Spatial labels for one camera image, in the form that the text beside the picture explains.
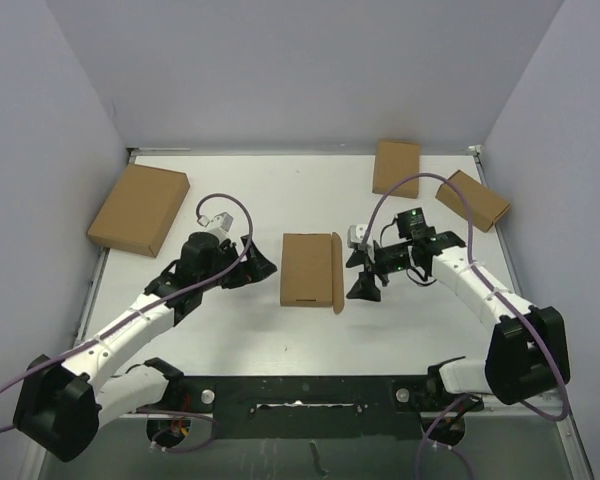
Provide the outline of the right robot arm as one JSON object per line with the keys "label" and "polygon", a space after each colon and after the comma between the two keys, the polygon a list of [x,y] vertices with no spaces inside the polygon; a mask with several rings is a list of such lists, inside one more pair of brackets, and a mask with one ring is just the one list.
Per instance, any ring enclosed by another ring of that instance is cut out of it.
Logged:
{"label": "right robot arm", "polygon": [[451,290],[491,335],[483,360],[464,356],[429,368],[426,400],[444,409],[460,394],[487,394],[512,405],[566,384],[571,379],[564,320],[553,307],[540,308],[520,297],[469,256],[454,232],[437,232],[422,209],[398,214],[399,241],[371,241],[367,225],[350,226],[347,267],[359,268],[347,296],[378,302],[390,275],[416,274],[421,285],[440,283]]}

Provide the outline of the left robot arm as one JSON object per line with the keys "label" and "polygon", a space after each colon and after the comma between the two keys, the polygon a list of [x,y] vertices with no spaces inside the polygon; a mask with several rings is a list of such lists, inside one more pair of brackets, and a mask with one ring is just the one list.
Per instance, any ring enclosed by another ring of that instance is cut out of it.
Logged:
{"label": "left robot arm", "polygon": [[273,275],[277,267],[252,243],[208,232],[189,236],[178,259],[153,279],[116,320],[59,360],[45,355],[27,370],[16,404],[16,430],[68,462],[98,431],[121,415],[154,404],[162,411],[183,398],[183,374],[159,358],[130,372],[117,370],[145,345],[177,326],[215,287],[241,288]]}

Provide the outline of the brown cardboard box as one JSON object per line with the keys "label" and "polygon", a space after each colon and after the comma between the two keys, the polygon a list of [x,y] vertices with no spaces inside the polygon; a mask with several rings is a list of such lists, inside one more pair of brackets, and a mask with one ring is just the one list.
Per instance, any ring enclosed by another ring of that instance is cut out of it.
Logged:
{"label": "brown cardboard box", "polygon": [[343,246],[336,233],[284,233],[280,305],[344,310]]}

